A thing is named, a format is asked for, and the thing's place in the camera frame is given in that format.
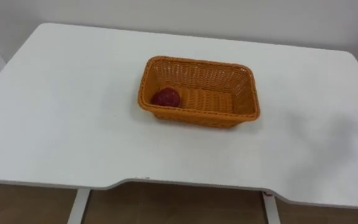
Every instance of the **wicker basket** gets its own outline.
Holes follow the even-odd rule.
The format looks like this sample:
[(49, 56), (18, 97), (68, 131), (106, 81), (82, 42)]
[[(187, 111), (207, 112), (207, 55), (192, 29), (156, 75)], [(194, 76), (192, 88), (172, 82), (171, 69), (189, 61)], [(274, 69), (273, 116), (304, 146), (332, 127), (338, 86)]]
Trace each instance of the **wicker basket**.
[[(180, 94), (178, 108), (150, 103), (153, 95), (170, 87)], [(259, 117), (252, 71), (230, 63), (157, 56), (144, 70), (138, 103), (159, 119), (230, 128)]]

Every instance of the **table top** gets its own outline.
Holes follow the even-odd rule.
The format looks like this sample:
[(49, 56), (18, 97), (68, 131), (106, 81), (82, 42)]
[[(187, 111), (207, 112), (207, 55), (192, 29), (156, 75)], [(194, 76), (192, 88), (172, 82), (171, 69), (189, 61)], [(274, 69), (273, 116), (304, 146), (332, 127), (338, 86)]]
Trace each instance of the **table top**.
[[(137, 104), (156, 55), (247, 65), (261, 115), (234, 129)], [(151, 180), (269, 189), (358, 208), (358, 63), (347, 52), (42, 24), (0, 73), (0, 182), (108, 189)]]

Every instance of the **wooden floor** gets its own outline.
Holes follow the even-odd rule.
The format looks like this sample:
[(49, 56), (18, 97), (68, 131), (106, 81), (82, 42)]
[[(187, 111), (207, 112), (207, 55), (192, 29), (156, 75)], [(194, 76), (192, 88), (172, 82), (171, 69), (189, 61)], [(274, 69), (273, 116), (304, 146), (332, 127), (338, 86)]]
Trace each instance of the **wooden floor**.
[[(0, 223), (66, 223), (76, 192), (0, 185)], [(277, 202), (282, 224), (358, 224), (358, 210)], [(127, 183), (92, 191), (85, 224), (264, 224), (259, 192)]]

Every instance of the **table leg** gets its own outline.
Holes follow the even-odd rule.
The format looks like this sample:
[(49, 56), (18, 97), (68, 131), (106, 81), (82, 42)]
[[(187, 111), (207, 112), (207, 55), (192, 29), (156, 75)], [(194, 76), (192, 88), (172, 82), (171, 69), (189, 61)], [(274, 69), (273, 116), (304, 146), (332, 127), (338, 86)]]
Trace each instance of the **table leg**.
[(71, 208), (67, 224), (81, 224), (90, 192), (90, 189), (77, 190), (77, 195)]
[(268, 224), (280, 224), (280, 217), (278, 216), (278, 210), (276, 200), (273, 195), (263, 192), (265, 202), (265, 211)]

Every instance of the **basket rim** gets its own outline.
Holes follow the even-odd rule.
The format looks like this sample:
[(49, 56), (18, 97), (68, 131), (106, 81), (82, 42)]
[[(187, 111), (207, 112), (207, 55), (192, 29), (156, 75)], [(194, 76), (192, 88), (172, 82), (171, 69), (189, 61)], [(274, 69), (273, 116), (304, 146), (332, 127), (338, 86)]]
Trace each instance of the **basket rim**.
[[(234, 113), (223, 113), (223, 112), (216, 112), (216, 111), (202, 111), (196, 109), (183, 109), (183, 108), (175, 108), (171, 106), (158, 106), (153, 105), (151, 103), (147, 103), (144, 98), (144, 85), (145, 81), (149, 75), (149, 70), (151, 66), (160, 60), (170, 60), (170, 61), (179, 61), (179, 62), (190, 62), (190, 63), (203, 63), (203, 64), (213, 64), (213, 65), (223, 65), (228, 67), (236, 67), (236, 68), (243, 68), (247, 70), (248, 76), (251, 80), (251, 87), (254, 97), (254, 108), (255, 112), (252, 114), (234, 114)], [(140, 88), (138, 92), (137, 101), (139, 106), (152, 113), (181, 113), (183, 115), (198, 115), (198, 116), (207, 116), (209, 118), (216, 118), (226, 121), (253, 121), (256, 120), (260, 116), (260, 108), (259, 108), (259, 100), (257, 97), (256, 86), (255, 86), (255, 79), (252, 70), (245, 65), (240, 65), (236, 63), (225, 63), (225, 62), (213, 62), (208, 60), (196, 60), (196, 59), (188, 59), (188, 58), (178, 58), (178, 57), (169, 57), (169, 56), (154, 56), (147, 61), (146, 67), (143, 72), (142, 81), (140, 83)]]

